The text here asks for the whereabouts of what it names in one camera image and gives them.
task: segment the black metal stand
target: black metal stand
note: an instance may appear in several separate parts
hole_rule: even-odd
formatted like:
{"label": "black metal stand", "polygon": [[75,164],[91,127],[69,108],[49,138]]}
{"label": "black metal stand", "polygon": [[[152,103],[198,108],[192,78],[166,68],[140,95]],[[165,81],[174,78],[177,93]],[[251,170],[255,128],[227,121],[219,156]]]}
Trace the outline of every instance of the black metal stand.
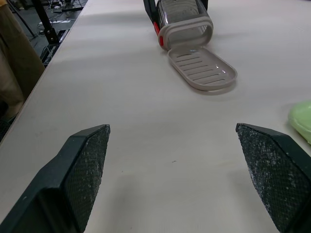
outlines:
{"label": "black metal stand", "polygon": [[42,25],[44,27],[44,35],[46,36],[48,42],[50,45],[59,44],[59,39],[56,34],[55,29],[52,27],[50,20],[47,16],[47,13],[44,10],[43,5],[41,4],[40,0],[32,0],[33,5],[35,7],[35,10],[37,11],[37,14],[42,22]]}

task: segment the cable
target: cable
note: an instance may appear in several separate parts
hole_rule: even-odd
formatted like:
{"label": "cable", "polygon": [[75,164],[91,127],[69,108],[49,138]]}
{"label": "cable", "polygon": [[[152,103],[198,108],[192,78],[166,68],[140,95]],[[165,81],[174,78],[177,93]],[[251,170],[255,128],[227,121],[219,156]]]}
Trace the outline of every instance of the cable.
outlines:
{"label": "cable", "polygon": [[78,0],[78,2],[79,2],[79,4],[80,4],[80,6],[83,7],[82,4],[80,3],[80,0]]}

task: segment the brown cloth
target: brown cloth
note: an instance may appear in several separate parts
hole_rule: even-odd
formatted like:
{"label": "brown cloth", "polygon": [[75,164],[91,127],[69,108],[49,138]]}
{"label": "brown cloth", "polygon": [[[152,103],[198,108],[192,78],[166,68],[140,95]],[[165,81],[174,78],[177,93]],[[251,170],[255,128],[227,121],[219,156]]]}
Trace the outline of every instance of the brown cloth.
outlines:
{"label": "brown cloth", "polygon": [[44,66],[8,5],[0,6],[0,100],[16,115],[44,71]]}

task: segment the textured gripper pad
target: textured gripper pad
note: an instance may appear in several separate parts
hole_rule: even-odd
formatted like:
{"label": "textured gripper pad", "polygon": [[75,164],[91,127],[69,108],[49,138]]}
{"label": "textured gripper pad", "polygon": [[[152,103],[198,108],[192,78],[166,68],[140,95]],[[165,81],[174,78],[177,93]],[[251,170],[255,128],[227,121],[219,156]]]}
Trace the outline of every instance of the textured gripper pad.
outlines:
{"label": "textured gripper pad", "polygon": [[237,127],[237,133],[254,187],[284,233],[310,196],[310,182],[272,138],[244,125]]}
{"label": "textured gripper pad", "polygon": [[92,136],[64,183],[64,191],[80,231],[84,231],[101,184],[110,128]]}

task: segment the transparent container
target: transparent container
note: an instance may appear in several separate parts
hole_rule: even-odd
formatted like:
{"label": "transparent container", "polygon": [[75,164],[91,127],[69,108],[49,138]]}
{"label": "transparent container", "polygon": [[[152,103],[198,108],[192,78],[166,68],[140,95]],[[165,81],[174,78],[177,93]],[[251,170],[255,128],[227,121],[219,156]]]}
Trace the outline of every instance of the transparent container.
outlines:
{"label": "transparent container", "polygon": [[160,28],[188,19],[208,17],[201,0],[160,0],[157,10]]}
{"label": "transparent container", "polygon": [[[157,3],[159,28],[170,24],[186,22],[200,17],[208,17],[207,10],[201,0],[160,0]],[[191,27],[170,35],[168,46],[199,38],[211,39],[213,28],[207,25]]]}

